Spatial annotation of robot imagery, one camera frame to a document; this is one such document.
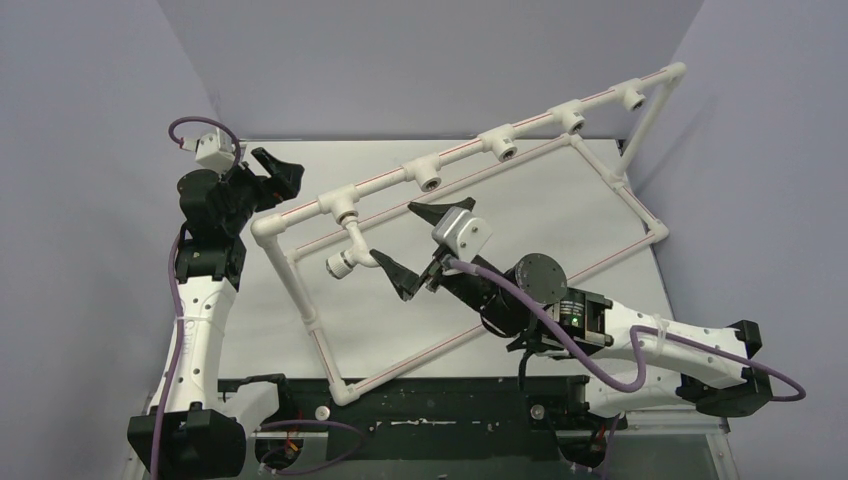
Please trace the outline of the white plastic water faucet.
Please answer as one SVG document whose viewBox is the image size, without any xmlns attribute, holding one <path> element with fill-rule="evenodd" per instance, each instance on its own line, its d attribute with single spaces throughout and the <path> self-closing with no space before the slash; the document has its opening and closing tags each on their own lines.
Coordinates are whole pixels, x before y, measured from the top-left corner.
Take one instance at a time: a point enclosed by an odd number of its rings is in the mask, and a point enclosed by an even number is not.
<svg viewBox="0 0 848 480">
<path fill-rule="evenodd" d="M 346 250 L 327 258 L 325 268 L 329 275 L 334 279 L 341 280 L 358 266 L 379 268 L 380 265 L 371 255 L 360 229 L 358 215 L 355 213 L 345 214 L 341 217 L 340 225 L 346 231 L 351 245 Z"/>
</svg>

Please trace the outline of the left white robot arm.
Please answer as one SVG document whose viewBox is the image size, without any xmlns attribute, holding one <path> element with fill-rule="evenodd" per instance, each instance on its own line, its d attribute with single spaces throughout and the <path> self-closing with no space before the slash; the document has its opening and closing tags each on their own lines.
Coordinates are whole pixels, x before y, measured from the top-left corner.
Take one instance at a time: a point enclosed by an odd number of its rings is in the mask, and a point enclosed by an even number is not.
<svg viewBox="0 0 848 480">
<path fill-rule="evenodd" d="M 248 456 L 248 438 L 264 422 L 283 429 L 296 402 L 284 380 L 248 379 L 219 396 L 226 323 L 246 259 L 241 232 L 257 212 L 298 196 L 305 169 L 263 148 L 244 162 L 202 168 L 177 183 L 185 221 L 169 254 L 174 329 L 163 376 L 147 413 L 130 419 L 127 439 L 152 479 L 235 478 Z"/>
</svg>

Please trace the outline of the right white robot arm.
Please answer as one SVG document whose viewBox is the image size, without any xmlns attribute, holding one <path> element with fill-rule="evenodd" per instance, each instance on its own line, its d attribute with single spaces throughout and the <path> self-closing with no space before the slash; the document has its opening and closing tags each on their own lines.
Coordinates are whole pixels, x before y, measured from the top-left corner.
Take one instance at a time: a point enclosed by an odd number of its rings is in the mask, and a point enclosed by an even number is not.
<svg viewBox="0 0 848 480">
<path fill-rule="evenodd" d="M 704 415 L 745 417 L 773 401 L 770 374 L 754 361 L 762 345 L 756 323 L 710 329 L 649 315 L 571 287 L 562 266 L 542 253 L 500 270 L 481 255 L 491 230 L 474 205 L 472 198 L 409 204 L 432 226 L 437 245 L 422 272 L 379 250 L 371 256 L 401 299 L 445 290 L 511 349 L 582 365 L 578 389 L 562 400 L 570 424 L 686 405 Z"/>
</svg>

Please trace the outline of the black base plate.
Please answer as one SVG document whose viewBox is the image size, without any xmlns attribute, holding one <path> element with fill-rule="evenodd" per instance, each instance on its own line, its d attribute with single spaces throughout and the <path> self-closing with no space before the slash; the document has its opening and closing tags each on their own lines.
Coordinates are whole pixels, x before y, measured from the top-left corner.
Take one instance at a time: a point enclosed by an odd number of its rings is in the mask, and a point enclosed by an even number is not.
<svg viewBox="0 0 848 480">
<path fill-rule="evenodd" d="M 590 413 L 585 375 L 400 379 L 347 406 L 334 404 L 323 380 L 266 379 L 283 395 L 270 422 L 326 415 L 332 423 L 254 434 L 257 460 L 276 469 L 334 458 L 566 459 L 596 467 L 611 435 L 628 427 L 623 414 L 603 418 Z"/>
</svg>

